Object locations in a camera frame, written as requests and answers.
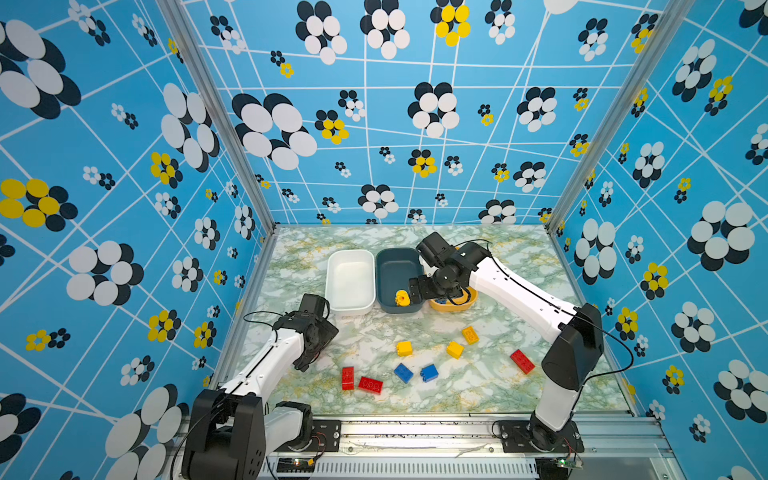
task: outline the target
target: wall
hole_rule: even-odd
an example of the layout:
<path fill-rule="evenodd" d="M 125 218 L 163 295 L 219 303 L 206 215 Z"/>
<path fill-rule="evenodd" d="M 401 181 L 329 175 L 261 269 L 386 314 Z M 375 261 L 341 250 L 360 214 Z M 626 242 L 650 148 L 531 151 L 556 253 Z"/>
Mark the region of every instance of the wall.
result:
<path fill-rule="evenodd" d="M 556 232 L 688 478 L 768 476 L 768 20 L 745 6 L 695 3 Z"/>
<path fill-rule="evenodd" d="M 314 224 L 546 221 L 666 5 L 183 3 L 275 220 Z"/>
<path fill-rule="evenodd" d="M 0 20 L 0 478 L 154 478 L 263 232 L 153 2 Z"/>

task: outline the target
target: blue toy piece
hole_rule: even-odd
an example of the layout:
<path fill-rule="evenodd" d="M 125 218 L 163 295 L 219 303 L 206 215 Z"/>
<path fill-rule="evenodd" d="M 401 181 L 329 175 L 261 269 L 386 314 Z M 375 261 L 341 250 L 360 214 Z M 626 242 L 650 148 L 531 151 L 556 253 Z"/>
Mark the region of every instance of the blue toy piece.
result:
<path fill-rule="evenodd" d="M 400 379 L 405 383 L 410 382 L 411 379 L 413 378 L 413 372 L 408 370 L 408 367 L 403 365 L 402 363 L 400 365 L 397 365 L 397 368 L 395 369 L 395 375 L 400 377 Z"/>
<path fill-rule="evenodd" d="M 422 378 L 429 382 L 437 378 L 437 368 L 434 365 L 426 366 L 422 369 Z"/>

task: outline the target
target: marble tabletop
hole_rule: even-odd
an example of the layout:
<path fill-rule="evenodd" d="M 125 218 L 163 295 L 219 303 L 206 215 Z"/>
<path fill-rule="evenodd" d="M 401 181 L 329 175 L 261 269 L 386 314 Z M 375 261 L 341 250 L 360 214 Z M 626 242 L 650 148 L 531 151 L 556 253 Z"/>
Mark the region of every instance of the marble tabletop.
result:
<path fill-rule="evenodd" d="M 281 227 L 255 310 L 290 311 L 304 293 L 323 295 L 328 257 L 337 250 L 365 249 L 376 255 L 392 247 L 415 247 L 433 231 L 450 243 L 485 238 L 491 252 L 518 275 L 564 300 L 577 298 L 543 226 L 445 225 L 374 227 Z M 273 322 L 263 314 L 253 319 Z M 531 412 L 546 376 L 541 360 L 549 345 L 527 323 L 480 293 L 465 312 L 440 313 L 427 303 L 408 315 L 385 313 L 376 305 L 362 316 L 329 320 L 339 334 L 304 373 L 291 369 L 278 383 L 269 404 L 293 401 L 312 405 L 316 415 L 425 412 Z M 480 341 L 467 345 L 462 329 L 472 326 Z M 243 345 L 242 369 L 269 336 L 266 326 L 253 324 Z M 399 357 L 396 343 L 410 341 L 413 355 Z M 465 346 L 459 359 L 445 349 L 451 341 Z M 536 365 L 528 375 L 510 360 L 520 349 Z M 393 372 L 403 363 L 413 373 L 405 384 Z M 437 380 L 424 383 L 421 368 L 433 364 Z M 341 369 L 355 367 L 356 387 L 361 376 L 384 382 L 381 395 L 359 389 L 341 390 Z M 610 368 L 601 359 L 595 372 Z M 578 411 L 627 410 L 613 376 L 591 380 L 581 395 Z"/>

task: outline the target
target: dark blue plastic bin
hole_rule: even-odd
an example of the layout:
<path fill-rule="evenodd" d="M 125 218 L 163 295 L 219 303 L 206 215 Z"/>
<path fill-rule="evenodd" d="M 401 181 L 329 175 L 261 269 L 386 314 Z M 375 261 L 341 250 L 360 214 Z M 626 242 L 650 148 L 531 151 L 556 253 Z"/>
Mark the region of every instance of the dark blue plastic bin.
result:
<path fill-rule="evenodd" d="M 397 306 L 395 294 L 408 291 L 408 280 L 423 275 L 419 252 L 413 248 L 386 248 L 376 255 L 376 298 L 387 313 L 414 313 L 424 302 Z"/>

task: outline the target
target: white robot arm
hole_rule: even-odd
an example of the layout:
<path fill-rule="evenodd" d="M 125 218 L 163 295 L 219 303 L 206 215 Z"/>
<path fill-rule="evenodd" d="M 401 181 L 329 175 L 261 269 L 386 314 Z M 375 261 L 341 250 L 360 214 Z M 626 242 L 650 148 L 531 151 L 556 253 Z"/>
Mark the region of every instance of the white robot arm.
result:
<path fill-rule="evenodd" d="M 411 279 L 412 301 L 462 296 L 471 286 L 509 308 L 552 344 L 541 364 L 547 375 L 541 400 L 531 415 L 531 443 L 550 451 L 571 420 L 589 372 L 603 354 L 600 312 L 555 298 L 500 264 L 477 243 L 456 249 L 437 232 L 417 247 L 432 275 Z"/>
<path fill-rule="evenodd" d="M 305 372 L 339 332 L 323 315 L 327 306 L 321 296 L 305 294 L 298 310 L 275 322 L 274 337 L 240 373 L 220 389 L 197 396 L 181 463 L 184 478 L 256 478 L 263 460 L 277 447 L 309 443 L 309 405 L 281 402 L 264 415 L 262 399 L 270 397 L 292 365 Z M 230 417 L 232 426 L 226 425 Z"/>

